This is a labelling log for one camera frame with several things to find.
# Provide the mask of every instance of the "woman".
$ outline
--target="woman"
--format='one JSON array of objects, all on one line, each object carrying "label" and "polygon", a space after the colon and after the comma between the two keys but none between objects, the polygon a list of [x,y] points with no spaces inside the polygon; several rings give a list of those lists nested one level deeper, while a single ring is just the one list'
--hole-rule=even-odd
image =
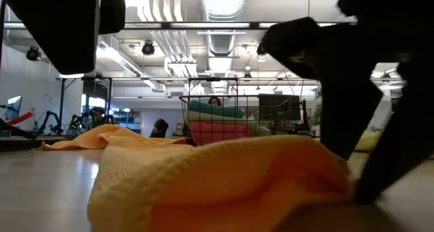
[{"label": "woman", "polygon": [[169,124],[167,124],[164,119],[158,119],[154,124],[154,129],[151,133],[151,138],[165,138],[165,133],[169,128]]},{"label": "woman", "polygon": [[215,106],[221,106],[222,102],[220,101],[220,99],[217,96],[212,96],[208,100],[208,104],[212,104],[212,105],[215,105]]}]

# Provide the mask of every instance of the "air vent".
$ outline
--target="air vent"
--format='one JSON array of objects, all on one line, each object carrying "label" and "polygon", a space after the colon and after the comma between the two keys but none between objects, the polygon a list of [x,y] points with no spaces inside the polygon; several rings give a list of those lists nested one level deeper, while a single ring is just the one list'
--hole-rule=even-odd
[{"label": "air vent", "polygon": [[170,92],[171,97],[184,96],[184,92]]}]

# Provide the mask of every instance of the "ceiling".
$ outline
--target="ceiling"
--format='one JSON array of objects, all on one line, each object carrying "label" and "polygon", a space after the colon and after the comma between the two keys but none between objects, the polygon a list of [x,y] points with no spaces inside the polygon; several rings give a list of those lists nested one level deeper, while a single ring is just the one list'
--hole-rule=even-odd
[{"label": "ceiling", "polygon": [[[336,8],[337,0],[245,0],[243,22],[279,22],[293,20],[310,16],[318,22],[344,22],[353,21],[352,18],[345,18]],[[184,21],[196,22],[202,21],[201,1],[200,0],[181,0],[181,11]],[[6,20],[15,21],[17,18],[9,14]],[[126,12],[127,22],[140,22],[137,15],[137,7],[128,7]],[[250,67],[253,78],[255,77],[296,77],[290,71],[281,66],[277,61],[268,57],[265,62],[259,62],[256,54],[258,40],[264,34],[264,31],[242,31],[244,35],[238,35],[235,43],[235,52],[231,65],[229,77],[243,77],[245,67]],[[204,73],[208,67],[208,49],[205,42],[205,36],[198,35],[198,31],[186,31],[189,47],[193,58],[197,61],[197,72]],[[7,43],[26,50],[30,45],[36,45],[31,35],[26,31],[8,31],[6,36]],[[159,45],[154,42],[155,53],[152,56],[145,56],[141,52],[145,41],[152,41],[150,31],[121,31],[113,35],[119,42],[119,51],[125,55],[125,58],[133,62],[139,69],[150,77],[169,77],[163,69],[165,56]],[[381,75],[389,69],[396,67],[396,64],[379,64],[375,71]],[[114,60],[110,58],[98,58],[97,71],[103,75],[111,77],[133,77],[125,71]],[[166,82],[167,86],[182,86]],[[246,85],[271,85],[271,84],[288,84],[287,82],[272,81],[250,81],[243,82]],[[115,87],[148,87],[141,81],[116,81]]]}]

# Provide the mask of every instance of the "person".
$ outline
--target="person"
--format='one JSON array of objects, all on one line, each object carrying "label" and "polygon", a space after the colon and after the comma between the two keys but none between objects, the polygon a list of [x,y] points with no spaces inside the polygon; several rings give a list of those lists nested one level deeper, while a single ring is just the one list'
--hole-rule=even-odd
[{"label": "person", "polygon": [[208,100],[208,104],[212,104],[212,105],[215,105],[215,106],[221,106],[222,102],[220,101],[220,99],[217,96],[212,96]]},{"label": "person", "polygon": [[151,133],[151,138],[165,138],[165,133],[169,128],[169,124],[167,124],[164,119],[158,119],[154,124],[154,129]]},{"label": "person", "polygon": [[86,129],[87,130],[91,130],[93,128],[96,128],[96,127],[101,126],[101,125],[106,123],[104,120],[104,116],[103,116],[105,113],[104,107],[93,107],[91,112],[94,115],[95,124],[92,121],[92,119],[87,121],[87,123],[86,123]]}]

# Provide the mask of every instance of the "computer monitor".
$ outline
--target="computer monitor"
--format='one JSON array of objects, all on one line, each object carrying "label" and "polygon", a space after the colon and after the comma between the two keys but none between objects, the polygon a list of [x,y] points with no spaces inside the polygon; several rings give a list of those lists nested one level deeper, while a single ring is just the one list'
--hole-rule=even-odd
[{"label": "computer monitor", "polygon": [[13,120],[20,114],[21,96],[13,97],[7,100],[7,109],[5,114],[5,120]]}]

